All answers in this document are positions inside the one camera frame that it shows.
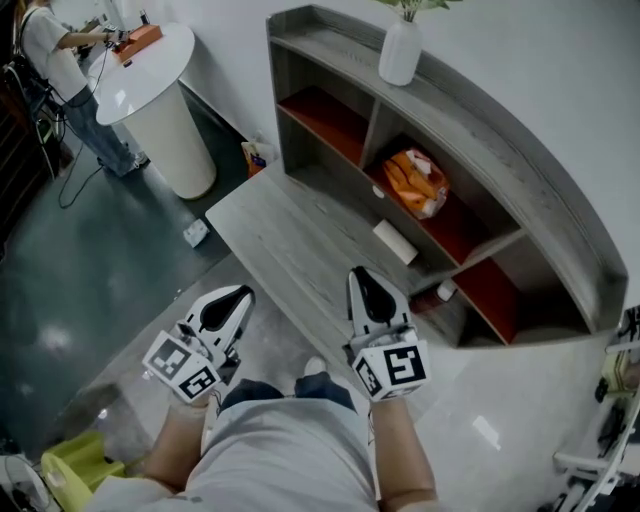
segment yellow chair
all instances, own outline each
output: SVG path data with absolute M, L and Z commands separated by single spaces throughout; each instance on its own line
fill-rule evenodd
M 104 459 L 100 432 L 85 432 L 42 454 L 44 481 L 65 512 L 82 512 L 104 479 L 124 477 L 124 470 L 122 462 Z

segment white floor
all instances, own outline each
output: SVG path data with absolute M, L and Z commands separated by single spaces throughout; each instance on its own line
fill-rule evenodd
M 143 378 L 143 353 L 158 331 L 171 328 L 198 296 L 233 283 L 248 284 L 257 293 L 234 381 L 261 379 L 284 394 L 292 392 L 315 349 L 229 256 L 189 290 L 177 293 L 175 302 L 87 390 L 115 386 L 122 398 L 109 408 L 106 420 L 97 420 L 98 428 L 109 432 L 117 424 L 123 435 L 126 422 L 129 444 L 150 446 L 166 413 L 167 393 L 156 381 Z M 606 344 L 593 340 L 472 351 L 432 343 L 434 380 L 412 397 L 412 414 L 441 499 L 466 512 L 536 511 L 555 499 L 564 478 L 555 472 L 552 455 L 579 435 L 597 409 L 593 396 Z M 351 390 L 355 397 L 358 392 Z M 366 400 L 360 395 L 354 401 L 366 414 Z M 130 453 L 118 445 L 122 442 L 108 442 L 112 457 Z

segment jeans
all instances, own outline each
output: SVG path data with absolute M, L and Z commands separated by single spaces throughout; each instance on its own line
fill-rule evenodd
M 89 86 L 85 86 L 63 107 L 69 126 L 106 169 L 116 176 L 124 176 L 133 168 L 134 155 L 120 142 L 113 128 L 96 121 L 98 102 Z
M 298 379 L 295 386 L 295 395 L 296 398 L 324 398 L 338 405 L 342 405 L 347 409 L 351 409 L 354 412 L 356 410 L 349 392 L 333 382 L 327 372 L 308 375 Z M 284 398 L 284 395 L 266 382 L 242 379 L 240 384 L 233 388 L 222 401 L 219 412 L 240 402 L 249 400 L 271 400 L 274 398 Z

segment paper towel roll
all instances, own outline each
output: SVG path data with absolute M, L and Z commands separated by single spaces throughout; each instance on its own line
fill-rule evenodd
M 396 256 L 398 256 L 405 265 L 411 263 L 413 258 L 418 255 L 417 249 L 407 242 L 407 239 L 398 233 L 398 230 L 386 220 L 383 220 L 373 228 L 373 232 L 389 249 L 396 253 Z

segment white vase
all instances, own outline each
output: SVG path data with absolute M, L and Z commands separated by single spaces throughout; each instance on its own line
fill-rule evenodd
M 387 32 L 380 55 L 378 73 L 393 85 L 407 85 L 416 73 L 422 34 L 416 23 L 399 19 Z

